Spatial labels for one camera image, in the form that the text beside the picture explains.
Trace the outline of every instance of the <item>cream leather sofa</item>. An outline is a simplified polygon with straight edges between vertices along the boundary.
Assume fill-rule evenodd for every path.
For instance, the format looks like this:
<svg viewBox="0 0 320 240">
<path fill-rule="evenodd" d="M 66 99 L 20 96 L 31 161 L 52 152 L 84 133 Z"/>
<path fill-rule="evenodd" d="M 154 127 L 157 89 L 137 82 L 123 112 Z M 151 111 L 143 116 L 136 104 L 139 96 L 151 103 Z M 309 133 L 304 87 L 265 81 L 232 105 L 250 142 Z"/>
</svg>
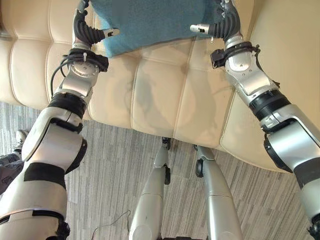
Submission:
<svg viewBox="0 0 320 240">
<path fill-rule="evenodd" d="M 68 53 L 78 0 L 1 0 L 0 101 L 43 109 L 52 72 Z M 242 33 L 259 44 L 265 72 L 320 128 L 320 1 L 237 1 Z M 87 22 L 99 27 L 89 9 Z M 155 44 L 109 59 L 99 75 L 87 120 L 229 152 L 279 171 L 263 148 L 258 120 L 234 96 L 210 54 L 221 40 Z M 104 54 L 104 46 L 94 46 Z M 54 86 L 62 80 L 60 74 Z"/>
</svg>

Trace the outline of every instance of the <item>floor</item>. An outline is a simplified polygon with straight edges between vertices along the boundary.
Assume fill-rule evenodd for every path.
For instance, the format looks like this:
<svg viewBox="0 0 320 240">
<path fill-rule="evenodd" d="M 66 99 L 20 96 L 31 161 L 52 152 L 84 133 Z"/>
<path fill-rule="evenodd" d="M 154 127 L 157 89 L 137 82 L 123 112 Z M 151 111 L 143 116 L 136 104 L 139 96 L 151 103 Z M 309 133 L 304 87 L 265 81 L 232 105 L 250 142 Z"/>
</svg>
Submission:
<svg viewBox="0 0 320 240">
<path fill-rule="evenodd" d="M 39 111 L 0 103 L 0 152 L 9 153 L 15 130 L 30 129 Z M 133 212 L 161 138 L 95 121 L 82 134 L 88 150 L 66 176 L 69 240 L 90 240 L 93 231 L 122 213 Z M 263 170 L 213 150 L 230 186 L 245 240 L 312 240 L 308 219 L 291 174 Z M 171 184 L 165 187 L 162 236 L 207 237 L 203 179 L 195 172 L 191 144 L 174 140 L 169 154 Z M 127 218 L 100 228 L 95 240 L 128 239 Z"/>
</svg>

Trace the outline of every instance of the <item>person's shoe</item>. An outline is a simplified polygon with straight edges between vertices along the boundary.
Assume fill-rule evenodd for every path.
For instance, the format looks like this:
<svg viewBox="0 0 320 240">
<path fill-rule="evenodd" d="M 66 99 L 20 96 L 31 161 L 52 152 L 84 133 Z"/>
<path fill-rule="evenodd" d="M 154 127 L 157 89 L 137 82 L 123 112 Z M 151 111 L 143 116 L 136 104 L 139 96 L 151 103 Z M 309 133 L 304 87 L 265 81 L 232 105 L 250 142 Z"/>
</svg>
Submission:
<svg viewBox="0 0 320 240">
<path fill-rule="evenodd" d="M 15 132 L 16 144 L 14 146 L 14 151 L 21 153 L 22 146 L 24 145 L 24 142 L 28 136 L 28 133 L 29 133 L 28 131 L 21 130 L 21 129 Z"/>
</svg>

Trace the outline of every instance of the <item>silver robotic arm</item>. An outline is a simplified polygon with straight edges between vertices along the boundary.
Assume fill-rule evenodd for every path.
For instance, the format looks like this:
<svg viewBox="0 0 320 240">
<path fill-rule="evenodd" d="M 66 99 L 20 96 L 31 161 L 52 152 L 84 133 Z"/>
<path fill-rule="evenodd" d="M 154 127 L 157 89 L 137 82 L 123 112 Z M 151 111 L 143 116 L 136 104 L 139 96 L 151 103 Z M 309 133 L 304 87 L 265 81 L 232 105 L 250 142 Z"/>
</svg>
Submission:
<svg viewBox="0 0 320 240">
<path fill-rule="evenodd" d="M 225 50 L 211 54 L 212 66 L 225 66 L 229 83 L 258 118 L 265 132 L 264 148 L 275 165 L 295 174 L 301 203 L 312 223 L 309 232 L 320 239 L 320 131 L 262 70 L 259 46 L 243 40 L 234 2 L 222 0 L 221 6 L 222 22 L 192 25 L 190 30 L 223 38 Z"/>
<path fill-rule="evenodd" d="M 109 65 L 90 49 L 119 33 L 87 26 L 88 5 L 89 0 L 81 0 L 75 10 L 72 49 L 64 59 L 68 74 L 34 123 L 22 148 L 23 170 L 0 200 L 1 239 L 65 240 L 69 235 L 65 174 L 85 155 L 87 142 L 79 135 L 82 118 L 99 72 Z"/>
</svg>

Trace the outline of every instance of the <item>person's leg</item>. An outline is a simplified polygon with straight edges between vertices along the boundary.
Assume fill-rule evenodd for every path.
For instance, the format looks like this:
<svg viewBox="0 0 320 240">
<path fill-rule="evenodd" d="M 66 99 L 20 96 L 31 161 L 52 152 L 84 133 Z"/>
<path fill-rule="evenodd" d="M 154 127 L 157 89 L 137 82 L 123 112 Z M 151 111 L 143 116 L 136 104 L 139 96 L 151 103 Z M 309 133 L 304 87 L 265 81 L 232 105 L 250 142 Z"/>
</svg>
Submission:
<svg viewBox="0 0 320 240">
<path fill-rule="evenodd" d="M 24 167 L 24 162 L 21 159 L 21 150 L 27 135 L 27 131 L 18 130 L 15 133 L 16 145 L 13 148 L 13 152 L 0 156 L 0 195 L 5 192 Z"/>
</svg>

